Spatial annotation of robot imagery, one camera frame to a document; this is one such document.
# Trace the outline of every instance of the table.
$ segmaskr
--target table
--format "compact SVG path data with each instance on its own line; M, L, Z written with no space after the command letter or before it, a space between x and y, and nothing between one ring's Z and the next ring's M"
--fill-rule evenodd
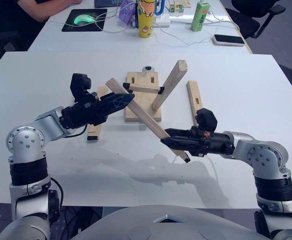
M118 61L123 56L126 61ZM160 125L190 128L186 82L196 80L204 107L218 120L216 132L244 132L281 143L292 171L292 86L270 55L7 52L0 60L0 203L10 202L7 133L72 104L73 73L88 74L95 91L111 77L124 82L127 72L152 65L162 84L182 58L189 71L163 103ZM184 163L144 124L125 122L124 111L109 116L98 142L87 143L86 137L60 139L44 149L48 172L64 188L66 206L258 207L250 166L213 154Z
M197 0L192 1L192 8L185 8L184 13L170 13L171 19L179 22L191 23L195 12ZM219 2L219 0L209 0L212 11L219 19L229 21L229 17ZM49 18L28 51L71 51L71 52L164 52L164 53L231 53L231 54L249 54L251 50L248 45L244 47L214 45L210 40L211 35L216 31L218 34L238 36L238 32L231 23L222 22L218 24L207 25L200 32L190 30L190 24L171 24L169 28L163 28L164 31L176 35L187 43L196 43L188 47L180 40L154 29L154 35L150 38L141 38L138 36L138 30L129 28L123 33L106 32L62 32L63 23L68 18L72 9L92 9L94 0L83 0L82 3L70 6L60 13ZM114 7L108 8L108 12L114 11ZM217 22L210 14L208 20ZM125 24L117 17L105 21L104 29L107 31L118 31L124 29Z

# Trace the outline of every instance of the mouse pad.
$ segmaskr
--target mouse pad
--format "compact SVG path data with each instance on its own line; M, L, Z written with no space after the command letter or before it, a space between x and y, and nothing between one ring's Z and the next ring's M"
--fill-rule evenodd
M66 23L70 24L70 25L75 25L74 24L74 20L77 16L85 14L85 15L90 15L94 18L98 17L101 14L104 14L103 16L98 18L99 20L105 20L106 17L106 13L107 9L73 9L71 10ZM92 23L89 24L87 26L80 26L80 27L74 27L74 26L68 26L68 25L64 25L64 27L62 28L62 32L99 32L101 31L96 24L98 24L98 26L103 29L104 28L104 24L105 21L99 21L97 23Z

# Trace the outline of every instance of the power strip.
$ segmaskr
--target power strip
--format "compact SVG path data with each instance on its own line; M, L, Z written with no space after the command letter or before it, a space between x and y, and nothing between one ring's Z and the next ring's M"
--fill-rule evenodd
M168 28L170 26L170 17L169 14L163 14L160 16L155 16L155 24L153 25L153 28L158 28L159 26L162 28Z

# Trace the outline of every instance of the green juice box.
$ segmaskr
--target green juice box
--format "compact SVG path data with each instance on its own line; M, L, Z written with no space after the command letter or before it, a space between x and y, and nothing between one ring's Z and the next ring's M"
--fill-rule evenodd
M194 19L192 20L191 30L194 32L201 31L203 23L206 19L207 12L209 11L210 4L207 2L198 2Z

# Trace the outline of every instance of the yellow cup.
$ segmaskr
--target yellow cup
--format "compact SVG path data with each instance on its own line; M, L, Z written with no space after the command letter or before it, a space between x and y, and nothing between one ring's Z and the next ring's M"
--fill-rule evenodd
M165 1L161 2L161 9L156 12L156 0L138 0L138 26L139 36L148 38L151 36L155 15L160 15L165 7Z

